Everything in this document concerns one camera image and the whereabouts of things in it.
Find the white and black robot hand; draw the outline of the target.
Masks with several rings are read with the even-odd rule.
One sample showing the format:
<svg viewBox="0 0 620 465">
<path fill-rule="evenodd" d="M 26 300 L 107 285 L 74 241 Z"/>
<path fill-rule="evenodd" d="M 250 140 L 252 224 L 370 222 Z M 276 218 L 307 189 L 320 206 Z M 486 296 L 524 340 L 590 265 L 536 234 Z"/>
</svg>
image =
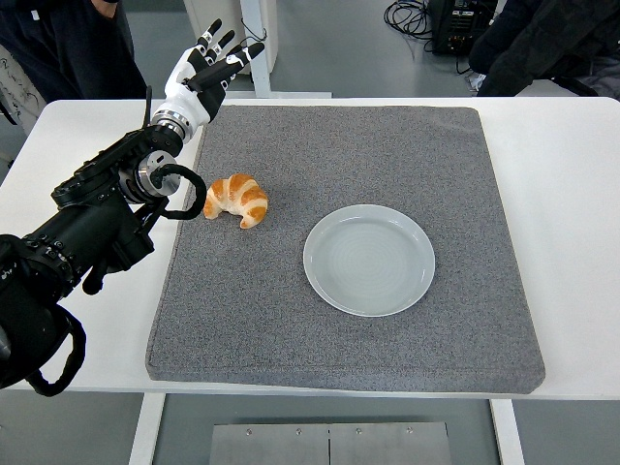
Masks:
<svg viewBox="0 0 620 465">
<path fill-rule="evenodd" d="M 172 124 L 189 138 L 201 125 L 211 122 L 227 94 L 229 84 L 264 51 L 262 42 L 230 46 L 232 30 L 218 37 L 222 20 L 216 19 L 186 49 L 165 85 L 165 100 L 154 111 L 153 125 Z"/>
</svg>

